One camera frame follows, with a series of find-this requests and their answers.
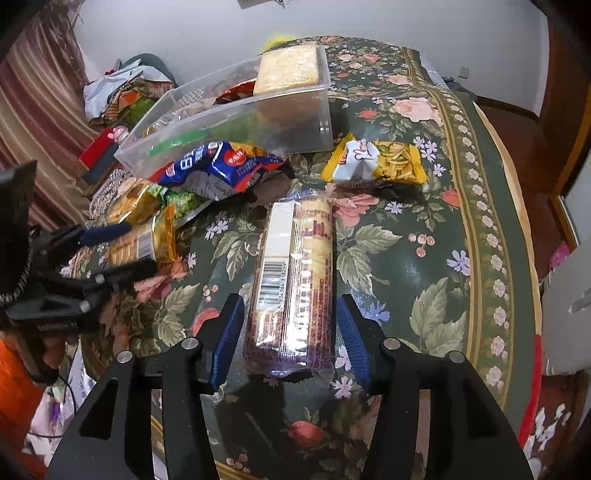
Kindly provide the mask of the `long biscuit pack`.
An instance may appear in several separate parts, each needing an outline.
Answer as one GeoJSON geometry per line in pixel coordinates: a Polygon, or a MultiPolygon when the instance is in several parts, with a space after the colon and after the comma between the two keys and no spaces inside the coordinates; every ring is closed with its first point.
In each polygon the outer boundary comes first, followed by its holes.
{"type": "Polygon", "coordinates": [[[307,192],[270,208],[260,239],[242,356],[253,375],[322,375],[332,365],[334,215],[307,192]]]}

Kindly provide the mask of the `yellow white snack bag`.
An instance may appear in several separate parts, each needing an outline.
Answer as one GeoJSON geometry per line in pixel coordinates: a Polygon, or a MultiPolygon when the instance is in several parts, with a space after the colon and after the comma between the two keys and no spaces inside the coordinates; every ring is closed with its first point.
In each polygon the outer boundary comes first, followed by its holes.
{"type": "Polygon", "coordinates": [[[422,185],[428,180],[419,149],[394,141],[369,141],[346,135],[321,174],[325,182],[349,189],[391,184],[422,185]]]}

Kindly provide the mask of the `wooden wardrobe frame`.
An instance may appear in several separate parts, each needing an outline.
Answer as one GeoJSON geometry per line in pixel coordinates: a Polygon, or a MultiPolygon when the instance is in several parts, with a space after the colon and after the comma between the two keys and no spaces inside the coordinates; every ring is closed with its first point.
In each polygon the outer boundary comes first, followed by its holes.
{"type": "Polygon", "coordinates": [[[566,207],[566,195],[590,146],[590,77],[579,53],[552,22],[548,23],[549,59],[539,126],[553,153],[557,178],[550,204],[567,245],[580,243],[566,207]]]}

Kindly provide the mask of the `gold cracker pack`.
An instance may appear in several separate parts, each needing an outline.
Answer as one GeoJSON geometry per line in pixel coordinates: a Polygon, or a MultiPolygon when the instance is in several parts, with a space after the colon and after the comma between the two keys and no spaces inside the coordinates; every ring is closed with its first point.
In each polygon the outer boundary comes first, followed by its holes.
{"type": "Polygon", "coordinates": [[[121,266],[144,258],[159,265],[178,262],[178,231],[209,201],[192,192],[175,191],[134,177],[123,186],[99,218],[99,224],[122,224],[130,230],[86,251],[98,254],[101,267],[121,266]]]}

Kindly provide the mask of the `striped red curtain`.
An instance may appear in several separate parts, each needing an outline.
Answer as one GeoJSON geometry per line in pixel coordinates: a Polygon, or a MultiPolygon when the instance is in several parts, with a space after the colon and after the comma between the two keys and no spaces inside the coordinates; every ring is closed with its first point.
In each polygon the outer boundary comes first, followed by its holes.
{"type": "Polygon", "coordinates": [[[37,162],[29,222],[49,231],[87,218],[79,157],[98,132],[85,117],[86,84],[69,8],[51,1],[1,60],[1,168],[37,162]]]}

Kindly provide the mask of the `red snack pack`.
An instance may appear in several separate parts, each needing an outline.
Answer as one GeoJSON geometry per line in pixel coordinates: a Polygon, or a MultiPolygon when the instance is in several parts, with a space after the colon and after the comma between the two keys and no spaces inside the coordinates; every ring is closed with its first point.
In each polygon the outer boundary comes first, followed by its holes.
{"type": "Polygon", "coordinates": [[[250,79],[240,82],[225,90],[221,95],[218,95],[213,104],[224,105],[231,102],[239,101],[253,96],[253,90],[256,86],[256,79],[250,79]]]}

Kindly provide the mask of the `pile of clothes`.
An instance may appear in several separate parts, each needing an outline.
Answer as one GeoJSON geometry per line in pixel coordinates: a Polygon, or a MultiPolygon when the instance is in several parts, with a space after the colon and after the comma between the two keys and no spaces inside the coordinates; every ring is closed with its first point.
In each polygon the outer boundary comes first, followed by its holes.
{"type": "Polygon", "coordinates": [[[86,120],[95,125],[134,125],[165,93],[176,87],[173,74],[157,56],[142,53],[83,88],[86,120]]]}

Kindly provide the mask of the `green clip bread bag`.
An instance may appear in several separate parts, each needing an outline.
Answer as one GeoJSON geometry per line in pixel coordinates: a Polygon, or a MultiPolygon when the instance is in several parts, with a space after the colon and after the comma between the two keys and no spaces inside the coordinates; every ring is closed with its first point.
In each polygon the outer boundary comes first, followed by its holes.
{"type": "Polygon", "coordinates": [[[252,112],[232,116],[209,127],[190,128],[184,133],[175,134],[150,147],[147,157],[180,155],[208,141],[237,141],[253,144],[253,138],[256,136],[256,120],[257,114],[252,112]]]}

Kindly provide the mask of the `yellow foam tube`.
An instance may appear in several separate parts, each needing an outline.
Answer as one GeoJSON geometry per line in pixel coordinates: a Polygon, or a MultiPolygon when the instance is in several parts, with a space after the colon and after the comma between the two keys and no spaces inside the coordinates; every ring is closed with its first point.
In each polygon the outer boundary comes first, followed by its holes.
{"type": "Polygon", "coordinates": [[[266,51],[270,51],[273,50],[273,48],[279,47],[280,45],[283,45],[284,43],[293,41],[294,37],[290,36],[290,35],[273,35],[271,36],[269,39],[266,40],[266,42],[263,45],[263,52],[266,51]]]}

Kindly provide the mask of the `floral green bedspread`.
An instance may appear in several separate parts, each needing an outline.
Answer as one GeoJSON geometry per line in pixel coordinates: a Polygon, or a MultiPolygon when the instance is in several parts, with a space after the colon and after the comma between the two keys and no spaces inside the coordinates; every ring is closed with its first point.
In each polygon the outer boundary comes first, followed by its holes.
{"type": "MultiPolygon", "coordinates": [[[[335,291],[412,349],[466,353],[520,443],[532,442],[540,387],[540,302],[514,166],[473,100],[437,86],[416,50],[324,36],[335,136],[416,146],[418,194],[343,193],[335,202],[335,291]]],[[[208,214],[181,237],[182,260],[124,297],[81,340],[98,379],[123,348],[161,352],[249,296],[263,202],[208,214]]],[[[249,377],[235,358],[204,399],[224,479],[356,479],[380,401],[363,392],[342,346],[327,374],[297,383],[249,377]]]]}

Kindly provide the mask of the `noodle block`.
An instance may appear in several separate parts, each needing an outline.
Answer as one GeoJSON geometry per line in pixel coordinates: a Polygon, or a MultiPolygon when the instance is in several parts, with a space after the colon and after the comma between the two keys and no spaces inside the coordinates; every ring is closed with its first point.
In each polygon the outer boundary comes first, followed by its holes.
{"type": "Polygon", "coordinates": [[[280,48],[260,57],[253,95],[317,85],[319,80],[317,44],[280,48]]]}

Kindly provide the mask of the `blue snack bag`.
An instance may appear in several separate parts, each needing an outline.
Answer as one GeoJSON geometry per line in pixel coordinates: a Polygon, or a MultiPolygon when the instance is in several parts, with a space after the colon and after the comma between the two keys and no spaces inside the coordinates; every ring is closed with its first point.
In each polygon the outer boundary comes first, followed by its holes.
{"type": "Polygon", "coordinates": [[[286,157],[253,145],[211,141],[162,167],[149,180],[168,189],[221,201],[245,193],[285,162],[286,157]]]}

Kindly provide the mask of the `red box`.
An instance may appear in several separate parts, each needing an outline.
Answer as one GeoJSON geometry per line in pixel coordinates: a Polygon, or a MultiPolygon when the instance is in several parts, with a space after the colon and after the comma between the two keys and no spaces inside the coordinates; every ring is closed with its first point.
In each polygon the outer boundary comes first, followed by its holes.
{"type": "Polygon", "coordinates": [[[79,157],[79,162],[87,170],[91,170],[102,155],[112,146],[117,146],[114,140],[114,129],[107,127],[83,151],[79,157]]]}

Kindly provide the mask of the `pink plush toy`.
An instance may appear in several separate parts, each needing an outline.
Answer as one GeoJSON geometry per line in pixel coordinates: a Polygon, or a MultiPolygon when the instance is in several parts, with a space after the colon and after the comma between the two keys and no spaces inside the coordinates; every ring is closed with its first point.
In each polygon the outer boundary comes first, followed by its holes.
{"type": "Polygon", "coordinates": [[[126,126],[124,125],[119,125],[113,128],[112,130],[112,134],[113,134],[113,140],[121,145],[126,137],[129,135],[129,130],[126,126]]]}

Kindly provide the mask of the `dark grey box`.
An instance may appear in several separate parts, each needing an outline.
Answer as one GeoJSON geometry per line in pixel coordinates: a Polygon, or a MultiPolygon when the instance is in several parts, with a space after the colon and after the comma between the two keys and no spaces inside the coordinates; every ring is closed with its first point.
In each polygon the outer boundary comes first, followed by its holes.
{"type": "Polygon", "coordinates": [[[119,166],[115,153],[119,145],[111,144],[104,153],[102,153],[98,160],[93,164],[87,173],[82,176],[82,180],[88,185],[92,186],[103,181],[115,168],[119,166]]]}

